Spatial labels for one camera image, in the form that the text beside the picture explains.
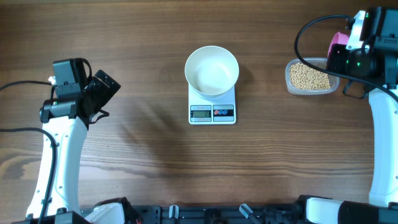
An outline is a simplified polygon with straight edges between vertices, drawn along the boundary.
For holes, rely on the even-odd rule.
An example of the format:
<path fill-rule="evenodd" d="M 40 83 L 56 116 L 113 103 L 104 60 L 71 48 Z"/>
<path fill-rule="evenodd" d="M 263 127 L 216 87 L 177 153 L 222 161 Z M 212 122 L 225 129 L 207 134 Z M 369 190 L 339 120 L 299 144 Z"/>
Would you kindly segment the pink measuring scoop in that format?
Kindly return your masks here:
<path fill-rule="evenodd" d="M 349 41 L 349 36 L 348 36 L 348 35 L 343 34 L 343 33 L 341 33 L 341 32 L 337 32 L 337 33 L 333 36 L 333 38 L 332 38 L 332 40 L 331 40 L 331 42 L 330 42 L 330 46 L 329 46 L 329 49 L 328 49 L 328 56 L 330 56 L 332 47 L 333 47 L 335 44 L 340 44 L 340 45 L 343 45 L 343 46 L 346 47 L 348 41 Z"/>

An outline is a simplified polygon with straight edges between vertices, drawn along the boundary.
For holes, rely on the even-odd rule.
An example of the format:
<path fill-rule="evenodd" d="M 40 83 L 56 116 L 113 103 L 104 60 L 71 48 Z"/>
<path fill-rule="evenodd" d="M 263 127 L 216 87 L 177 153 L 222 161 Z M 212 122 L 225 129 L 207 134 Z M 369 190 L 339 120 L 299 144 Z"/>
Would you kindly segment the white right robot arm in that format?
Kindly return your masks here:
<path fill-rule="evenodd" d="M 397 9 L 371 7 L 344 16 L 347 44 L 334 44 L 328 75 L 364 86 L 374 126 L 374 171 L 368 203 L 301 195 L 297 223 L 397 223 Z"/>

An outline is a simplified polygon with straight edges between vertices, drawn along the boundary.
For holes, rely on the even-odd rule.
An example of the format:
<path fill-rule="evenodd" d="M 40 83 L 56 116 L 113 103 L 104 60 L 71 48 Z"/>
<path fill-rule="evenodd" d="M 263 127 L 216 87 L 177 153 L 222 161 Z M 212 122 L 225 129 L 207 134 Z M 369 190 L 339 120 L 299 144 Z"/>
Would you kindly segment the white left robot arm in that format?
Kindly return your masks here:
<path fill-rule="evenodd" d="M 91 124 L 108 117 L 103 106 L 120 84 L 85 58 L 53 63 L 50 98 L 40 111 L 43 153 L 24 223 L 129 223 L 139 219 L 126 198 L 105 200 L 83 217 L 78 199 L 82 148 Z"/>

